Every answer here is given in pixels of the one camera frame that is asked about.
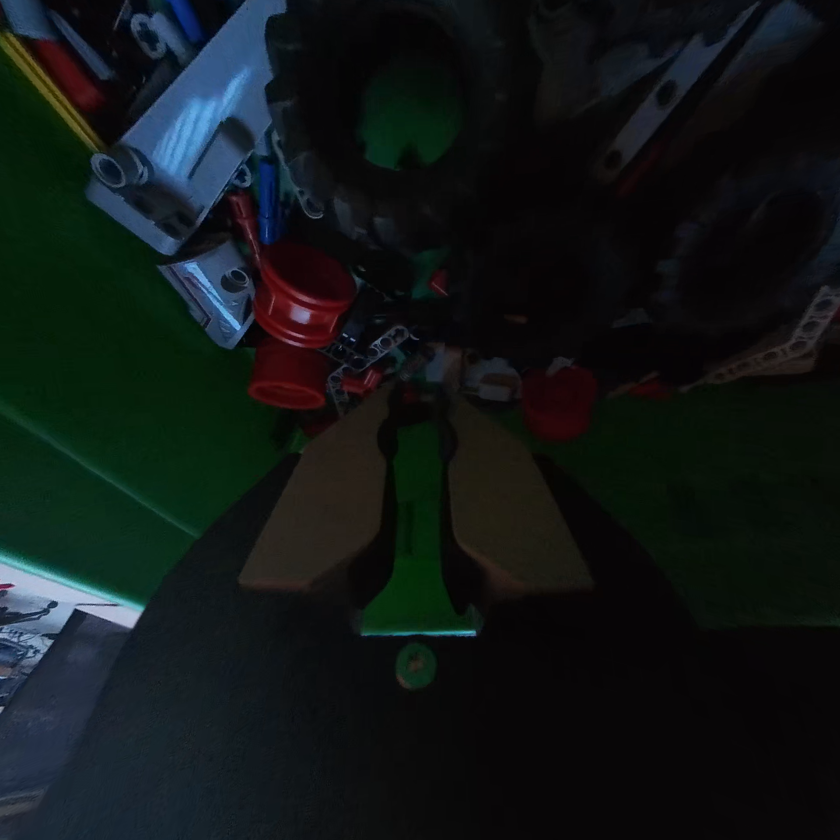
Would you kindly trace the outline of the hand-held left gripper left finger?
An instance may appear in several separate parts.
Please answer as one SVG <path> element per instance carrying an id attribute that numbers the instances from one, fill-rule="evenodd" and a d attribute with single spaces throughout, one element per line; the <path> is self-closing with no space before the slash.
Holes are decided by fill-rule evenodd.
<path id="1" fill-rule="evenodd" d="M 396 540 L 397 397 L 383 386 L 305 446 L 239 573 L 242 588 L 355 611 L 384 589 Z"/>

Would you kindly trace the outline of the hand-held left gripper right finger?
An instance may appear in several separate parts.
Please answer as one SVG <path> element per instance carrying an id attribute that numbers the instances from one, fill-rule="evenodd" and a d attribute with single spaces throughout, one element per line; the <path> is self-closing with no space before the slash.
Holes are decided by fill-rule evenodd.
<path id="1" fill-rule="evenodd" d="M 440 560 L 459 615 L 522 598 L 579 595 L 595 580 L 529 449 L 459 396 L 438 403 Z"/>

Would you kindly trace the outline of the green plastic bin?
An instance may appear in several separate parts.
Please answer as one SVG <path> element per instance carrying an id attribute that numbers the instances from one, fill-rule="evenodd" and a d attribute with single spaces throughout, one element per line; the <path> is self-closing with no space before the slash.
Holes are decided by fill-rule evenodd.
<path id="1" fill-rule="evenodd" d="M 129 606 L 279 461 L 220 350 L 83 195 L 88 151 L 2 55 L 2 559 Z M 838 624 L 838 382 L 623 396 L 540 444 L 708 627 Z"/>

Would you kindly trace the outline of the red lego wheel rim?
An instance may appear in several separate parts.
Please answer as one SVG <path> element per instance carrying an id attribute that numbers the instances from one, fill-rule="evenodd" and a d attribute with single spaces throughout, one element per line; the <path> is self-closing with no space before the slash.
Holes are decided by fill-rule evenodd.
<path id="1" fill-rule="evenodd" d="M 265 338 L 256 348 L 248 395 L 285 410 L 319 410 L 327 402 L 332 369 L 331 360 L 318 350 Z"/>
<path id="2" fill-rule="evenodd" d="M 338 260 L 285 239 L 261 249 L 259 276 L 258 325 L 272 338 L 303 349 L 331 344 L 358 294 L 355 280 Z"/>
<path id="3" fill-rule="evenodd" d="M 521 380 L 523 422 L 543 442 L 575 439 L 591 425 L 598 390 L 594 374 L 578 366 L 530 370 Z"/>

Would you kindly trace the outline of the small grey lego panel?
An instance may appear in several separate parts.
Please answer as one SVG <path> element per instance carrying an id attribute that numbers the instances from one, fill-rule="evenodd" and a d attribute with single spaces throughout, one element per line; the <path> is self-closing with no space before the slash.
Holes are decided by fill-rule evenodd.
<path id="1" fill-rule="evenodd" d="M 231 237 L 214 236 L 157 266 L 218 347 L 237 347 L 255 320 L 253 270 Z"/>

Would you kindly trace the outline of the blue lego pin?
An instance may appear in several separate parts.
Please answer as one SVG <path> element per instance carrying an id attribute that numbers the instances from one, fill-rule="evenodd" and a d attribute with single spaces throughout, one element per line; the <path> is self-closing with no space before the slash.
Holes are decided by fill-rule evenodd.
<path id="1" fill-rule="evenodd" d="M 258 226 L 262 245 L 276 243 L 287 229 L 278 164 L 268 157 L 258 164 Z"/>

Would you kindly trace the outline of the white angled lego beam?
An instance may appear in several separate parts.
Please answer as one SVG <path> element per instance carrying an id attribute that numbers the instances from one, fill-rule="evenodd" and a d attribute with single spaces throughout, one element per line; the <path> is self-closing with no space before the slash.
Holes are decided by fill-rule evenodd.
<path id="1" fill-rule="evenodd" d="M 763 337 L 746 350 L 714 363 L 701 378 L 680 387 L 688 392 L 700 385 L 723 385 L 744 377 L 771 375 L 813 355 L 825 339 L 839 305 L 838 287 L 822 286 L 803 313 Z"/>

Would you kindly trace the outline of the black rubber lego tire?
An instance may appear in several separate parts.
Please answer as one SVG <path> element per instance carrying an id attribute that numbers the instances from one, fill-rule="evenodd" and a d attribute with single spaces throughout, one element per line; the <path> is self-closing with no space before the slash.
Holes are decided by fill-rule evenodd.
<path id="1" fill-rule="evenodd" d="M 301 207 L 357 242 L 405 253 L 445 245 L 508 139 L 521 46 L 512 4 L 289 2 L 265 38 L 269 114 Z M 437 161 L 395 171 L 365 158 L 355 127 L 380 61 L 417 47 L 450 62 L 465 116 Z"/>
<path id="2" fill-rule="evenodd" d="M 722 177 L 675 228 L 656 319 L 703 340 L 769 331 L 838 288 L 838 152 L 765 156 Z"/>

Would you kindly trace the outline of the large grey lego panel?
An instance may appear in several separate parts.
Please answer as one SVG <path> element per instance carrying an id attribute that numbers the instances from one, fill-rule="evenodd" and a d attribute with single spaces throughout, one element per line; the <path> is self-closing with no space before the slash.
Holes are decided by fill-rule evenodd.
<path id="1" fill-rule="evenodd" d="M 282 1 L 248 1 L 110 149 L 90 159 L 87 199 L 173 256 L 269 130 L 266 25 Z"/>

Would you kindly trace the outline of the white lego panel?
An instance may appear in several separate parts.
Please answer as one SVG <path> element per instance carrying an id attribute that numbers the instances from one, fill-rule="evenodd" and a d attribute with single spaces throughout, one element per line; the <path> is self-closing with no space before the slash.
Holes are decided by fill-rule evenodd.
<path id="1" fill-rule="evenodd" d="M 694 35 L 659 75 L 650 92 L 636 105 L 621 128 L 599 153 L 592 175 L 600 185 L 609 186 L 628 169 L 666 122 L 675 115 L 689 95 L 710 81 L 734 47 L 760 18 L 763 2 L 752 2 L 712 43 L 704 35 Z"/>

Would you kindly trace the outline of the yellow lego axle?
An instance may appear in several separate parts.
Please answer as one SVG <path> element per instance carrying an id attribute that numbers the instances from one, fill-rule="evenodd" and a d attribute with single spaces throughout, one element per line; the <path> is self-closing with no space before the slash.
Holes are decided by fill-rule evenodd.
<path id="1" fill-rule="evenodd" d="M 92 152 L 105 151 L 105 145 L 67 96 L 57 87 L 40 64 L 29 53 L 20 38 L 2 31 L 2 51 L 17 70 L 37 90 L 68 129 Z"/>

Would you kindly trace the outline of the printed paper sheet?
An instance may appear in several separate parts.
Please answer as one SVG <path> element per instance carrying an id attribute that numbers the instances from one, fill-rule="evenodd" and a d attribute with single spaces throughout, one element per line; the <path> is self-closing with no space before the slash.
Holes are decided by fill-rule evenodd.
<path id="1" fill-rule="evenodd" d="M 76 607 L 10 583 L 1 586 L 1 711 L 34 672 Z"/>

